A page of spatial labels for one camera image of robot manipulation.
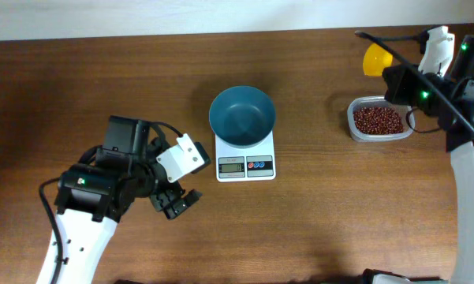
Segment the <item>bean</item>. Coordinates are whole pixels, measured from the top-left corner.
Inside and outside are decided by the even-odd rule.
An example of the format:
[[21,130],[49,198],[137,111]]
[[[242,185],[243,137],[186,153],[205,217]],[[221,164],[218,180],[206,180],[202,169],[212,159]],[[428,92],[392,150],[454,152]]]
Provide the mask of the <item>bean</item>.
[[389,107],[363,107],[353,115],[356,127],[364,134],[385,135],[404,131],[400,114]]

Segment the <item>yellow scoop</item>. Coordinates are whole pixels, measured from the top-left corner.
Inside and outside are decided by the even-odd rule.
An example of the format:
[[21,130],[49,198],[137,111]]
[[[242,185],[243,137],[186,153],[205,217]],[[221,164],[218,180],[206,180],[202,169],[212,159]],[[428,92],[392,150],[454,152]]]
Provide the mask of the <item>yellow scoop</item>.
[[393,55],[373,43],[364,54],[363,71],[366,76],[382,76],[384,68],[391,66]]

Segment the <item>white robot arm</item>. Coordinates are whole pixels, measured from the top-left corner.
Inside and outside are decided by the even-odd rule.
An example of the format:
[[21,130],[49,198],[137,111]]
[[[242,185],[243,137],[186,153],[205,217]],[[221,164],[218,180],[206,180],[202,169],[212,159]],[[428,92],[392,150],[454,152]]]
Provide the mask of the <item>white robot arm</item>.
[[[175,131],[178,145],[170,147],[158,125]],[[149,144],[150,128],[158,137]],[[51,180],[58,181],[55,216],[43,195],[46,183],[40,187],[53,231],[37,283],[91,283],[135,197],[148,197],[156,211],[175,219],[201,196],[192,190],[183,198],[185,190],[177,180],[210,162],[200,143],[167,124],[110,117],[104,145],[90,149],[59,179]]]
[[[458,208],[457,259],[450,283],[474,284],[474,36],[465,37],[450,78],[445,80],[443,76],[453,58],[454,37],[447,27],[434,28],[427,33],[426,52],[417,70],[386,46],[385,38],[363,32],[356,34],[377,43],[403,63],[384,69],[383,77],[389,88],[386,100],[409,104],[429,116],[438,117],[440,129],[446,131],[446,149],[450,152],[456,179]],[[434,91],[436,96],[415,95],[425,90]],[[377,271],[370,272],[365,283],[405,284],[410,281]]]

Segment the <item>white scale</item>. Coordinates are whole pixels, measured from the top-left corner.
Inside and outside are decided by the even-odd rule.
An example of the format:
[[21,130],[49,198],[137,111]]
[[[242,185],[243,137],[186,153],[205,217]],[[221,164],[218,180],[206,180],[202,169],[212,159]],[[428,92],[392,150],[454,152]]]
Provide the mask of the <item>white scale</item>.
[[256,146],[236,148],[215,136],[215,171],[218,181],[266,181],[275,178],[274,134]]

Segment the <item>wooden surface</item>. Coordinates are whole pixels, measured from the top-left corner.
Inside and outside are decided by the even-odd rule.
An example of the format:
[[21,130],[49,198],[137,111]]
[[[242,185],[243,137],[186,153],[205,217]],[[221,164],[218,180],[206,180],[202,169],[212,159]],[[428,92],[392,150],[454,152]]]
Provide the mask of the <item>wooden surface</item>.
[[[457,43],[469,29],[453,28]],[[211,101],[241,84],[274,100],[277,178],[223,184],[211,165],[181,180],[203,198],[171,222],[136,200],[94,283],[288,282],[365,268],[448,278],[456,190],[444,134],[351,140],[347,106],[386,90],[363,75],[369,42],[354,30],[0,43],[0,282],[36,280],[50,237],[37,187],[101,144],[109,115],[166,121],[214,158]],[[419,62],[415,43],[393,46]]]

